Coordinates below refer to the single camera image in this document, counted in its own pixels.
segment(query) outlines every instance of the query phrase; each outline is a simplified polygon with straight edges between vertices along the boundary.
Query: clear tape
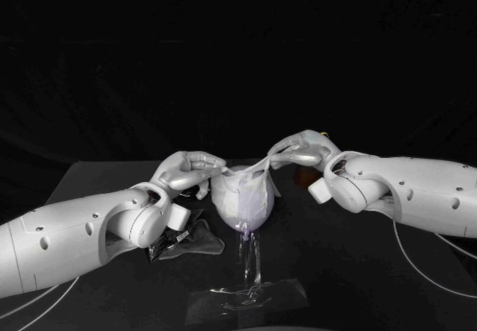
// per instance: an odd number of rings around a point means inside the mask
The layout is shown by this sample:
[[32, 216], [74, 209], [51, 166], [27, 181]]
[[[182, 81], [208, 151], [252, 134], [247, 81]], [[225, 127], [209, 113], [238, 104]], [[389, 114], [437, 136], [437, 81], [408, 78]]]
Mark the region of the clear tape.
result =
[[308, 306], [297, 279], [261, 280], [259, 232], [235, 232], [235, 286], [189, 293], [186, 325], [236, 319], [238, 328], [264, 325], [268, 312]]

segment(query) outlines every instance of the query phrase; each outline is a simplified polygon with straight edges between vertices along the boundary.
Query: table surface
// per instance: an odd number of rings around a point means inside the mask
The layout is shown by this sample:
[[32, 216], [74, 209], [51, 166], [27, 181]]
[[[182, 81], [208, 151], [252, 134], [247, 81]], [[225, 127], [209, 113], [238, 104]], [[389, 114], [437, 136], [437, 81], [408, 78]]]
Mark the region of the table surface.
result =
[[[228, 160], [228, 166], [258, 159]], [[149, 181], [160, 161], [79, 162], [48, 203], [114, 192]], [[477, 300], [460, 297], [417, 273], [395, 240], [392, 221], [379, 213], [353, 214], [329, 201], [316, 203], [293, 182], [296, 166], [271, 170], [281, 193], [261, 226], [264, 281], [297, 278], [308, 307], [265, 315], [268, 325], [330, 330], [461, 330], [477, 324]], [[203, 208], [202, 218], [223, 240], [221, 255], [183, 254], [149, 263], [143, 249], [123, 253], [91, 271], [59, 304], [29, 330], [234, 330], [236, 321], [185, 325], [187, 293], [226, 288], [235, 282], [235, 231], [216, 213], [210, 195], [177, 201]], [[434, 234], [398, 224], [402, 245], [424, 273], [444, 286], [477, 294], [451, 249]], [[4, 331], [19, 330], [56, 302], [72, 281], [35, 304], [0, 320]], [[45, 290], [0, 299], [0, 315]]]

